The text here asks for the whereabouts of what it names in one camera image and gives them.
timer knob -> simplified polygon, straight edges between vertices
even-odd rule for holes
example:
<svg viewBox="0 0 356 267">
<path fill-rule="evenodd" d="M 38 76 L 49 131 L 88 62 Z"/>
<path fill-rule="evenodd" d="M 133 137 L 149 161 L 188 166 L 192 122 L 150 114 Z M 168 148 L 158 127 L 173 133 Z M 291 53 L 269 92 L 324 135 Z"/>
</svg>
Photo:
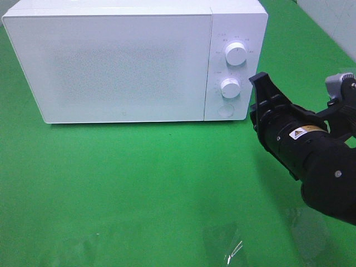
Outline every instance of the timer knob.
<svg viewBox="0 0 356 267">
<path fill-rule="evenodd" d="M 239 95 L 241 88 L 236 79 L 226 79 L 221 85 L 221 94 L 225 98 L 234 98 Z"/>
<path fill-rule="evenodd" d="M 246 60 L 246 48 L 242 43 L 235 42 L 229 44 L 225 49 L 225 58 L 228 64 L 237 66 Z"/>
</svg>

green floor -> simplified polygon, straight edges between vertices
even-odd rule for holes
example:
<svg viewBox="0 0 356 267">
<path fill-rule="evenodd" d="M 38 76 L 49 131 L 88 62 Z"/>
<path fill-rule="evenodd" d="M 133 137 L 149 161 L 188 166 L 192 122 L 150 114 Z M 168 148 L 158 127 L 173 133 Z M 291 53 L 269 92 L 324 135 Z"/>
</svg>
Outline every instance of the green floor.
<svg viewBox="0 0 356 267">
<path fill-rule="evenodd" d="M 269 13 L 259 71 L 320 111 L 356 64 L 291 0 Z M 47 125 L 0 28 L 0 266 L 356 266 L 354 226 L 236 122 Z"/>
</svg>

white tile wall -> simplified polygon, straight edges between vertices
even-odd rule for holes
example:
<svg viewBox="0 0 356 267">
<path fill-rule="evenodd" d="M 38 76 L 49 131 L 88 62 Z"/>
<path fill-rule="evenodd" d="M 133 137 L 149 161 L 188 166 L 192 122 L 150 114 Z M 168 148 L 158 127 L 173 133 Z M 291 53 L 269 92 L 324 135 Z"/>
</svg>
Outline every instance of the white tile wall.
<svg viewBox="0 0 356 267">
<path fill-rule="evenodd" d="M 356 62 L 356 0 L 298 0 L 298 5 Z"/>
<path fill-rule="evenodd" d="M 0 18 L 11 8 L 14 4 L 16 4 L 19 0 L 0 0 Z"/>
</svg>

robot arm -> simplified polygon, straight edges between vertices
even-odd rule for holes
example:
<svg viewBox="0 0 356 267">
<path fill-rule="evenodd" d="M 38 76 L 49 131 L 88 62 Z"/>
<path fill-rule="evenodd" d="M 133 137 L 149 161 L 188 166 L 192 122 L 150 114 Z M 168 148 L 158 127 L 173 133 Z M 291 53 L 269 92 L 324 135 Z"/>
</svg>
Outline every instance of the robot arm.
<svg viewBox="0 0 356 267">
<path fill-rule="evenodd" d="M 315 113 L 293 104 L 261 72 L 250 78 L 256 103 L 250 118 L 263 147 L 302 181 L 305 203 L 356 225 L 356 80 L 352 73 L 326 80 L 331 100 Z M 324 121 L 328 121 L 330 131 Z"/>
</svg>

microwave door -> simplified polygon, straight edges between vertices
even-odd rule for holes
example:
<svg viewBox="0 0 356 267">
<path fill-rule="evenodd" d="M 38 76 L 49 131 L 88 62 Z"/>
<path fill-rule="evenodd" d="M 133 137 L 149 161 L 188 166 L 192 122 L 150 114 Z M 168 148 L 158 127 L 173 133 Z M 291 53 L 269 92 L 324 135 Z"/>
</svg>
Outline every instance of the microwave door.
<svg viewBox="0 0 356 267">
<path fill-rule="evenodd" d="M 5 24 L 47 123 L 204 119 L 210 14 Z"/>
</svg>

